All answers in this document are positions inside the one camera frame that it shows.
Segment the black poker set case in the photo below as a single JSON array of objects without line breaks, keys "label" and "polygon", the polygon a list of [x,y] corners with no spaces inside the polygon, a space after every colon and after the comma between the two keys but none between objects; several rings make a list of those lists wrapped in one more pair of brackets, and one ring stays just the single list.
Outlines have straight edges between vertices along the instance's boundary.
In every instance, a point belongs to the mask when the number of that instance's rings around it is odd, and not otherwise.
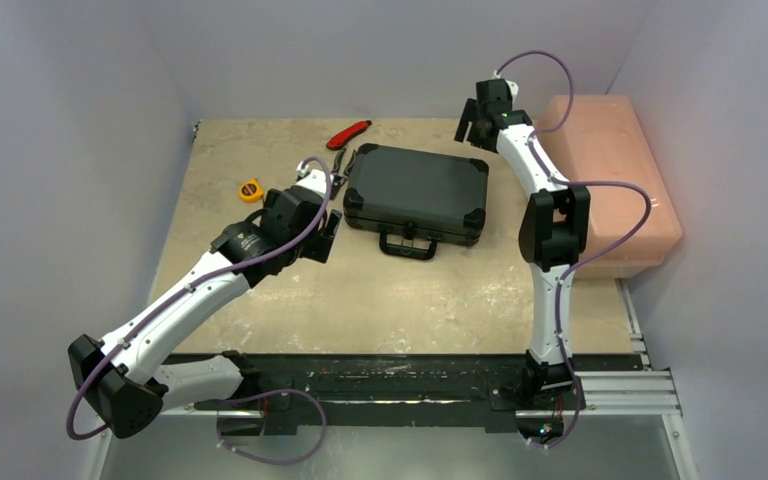
[{"label": "black poker set case", "polygon": [[440,243],[479,241],[487,217],[485,161],[366,143],[351,166],[344,219],[377,234],[382,253],[427,261]]}]

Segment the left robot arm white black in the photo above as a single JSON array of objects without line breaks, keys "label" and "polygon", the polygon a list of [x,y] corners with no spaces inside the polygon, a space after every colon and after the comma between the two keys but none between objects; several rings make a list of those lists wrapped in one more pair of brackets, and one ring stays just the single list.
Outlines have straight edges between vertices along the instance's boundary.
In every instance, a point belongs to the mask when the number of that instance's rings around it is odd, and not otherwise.
[{"label": "left robot arm white black", "polygon": [[104,431],[124,439],[161,412],[224,400],[244,409],[258,382],[237,354],[177,367],[168,356],[227,304],[296,260],[325,263],[341,215],[327,208],[331,187],[297,183],[268,191],[264,205],[226,226],[197,263],[149,307],[100,339],[81,335],[67,348],[76,396],[67,434],[87,440]]}]

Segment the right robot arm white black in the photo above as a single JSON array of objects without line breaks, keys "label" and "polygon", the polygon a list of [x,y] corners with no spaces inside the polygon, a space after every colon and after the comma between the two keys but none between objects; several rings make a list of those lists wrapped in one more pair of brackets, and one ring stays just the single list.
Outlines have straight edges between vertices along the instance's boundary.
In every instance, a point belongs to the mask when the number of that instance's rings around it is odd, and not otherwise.
[{"label": "right robot arm white black", "polygon": [[500,155],[527,195],[518,242],[532,276],[534,320],[519,392],[529,404],[544,407],[574,386],[570,296],[573,267],[587,243],[591,196],[555,167],[514,100],[509,81],[477,82],[455,139]]}]

